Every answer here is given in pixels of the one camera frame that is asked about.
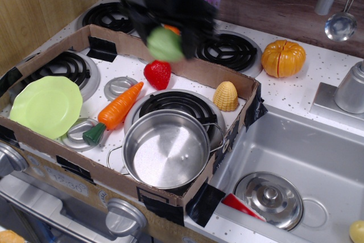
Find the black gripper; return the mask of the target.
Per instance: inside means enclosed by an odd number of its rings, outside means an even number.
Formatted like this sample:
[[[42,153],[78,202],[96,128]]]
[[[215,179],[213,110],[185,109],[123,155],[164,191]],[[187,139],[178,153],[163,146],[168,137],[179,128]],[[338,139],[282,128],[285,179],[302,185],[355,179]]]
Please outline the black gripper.
[[[177,27],[181,35],[184,58],[195,56],[197,47],[214,39],[217,9],[205,0],[121,0],[134,28],[144,44],[151,32],[168,24]]]

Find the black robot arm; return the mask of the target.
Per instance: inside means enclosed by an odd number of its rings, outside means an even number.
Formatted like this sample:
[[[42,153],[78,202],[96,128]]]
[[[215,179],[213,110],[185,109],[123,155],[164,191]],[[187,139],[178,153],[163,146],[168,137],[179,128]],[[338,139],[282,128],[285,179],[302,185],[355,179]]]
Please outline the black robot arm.
[[[134,28],[146,46],[152,32],[170,25],[180,31],[177,47],[186,59],[197,46],[214,36],[217,9],[205,0],[121,0]]]

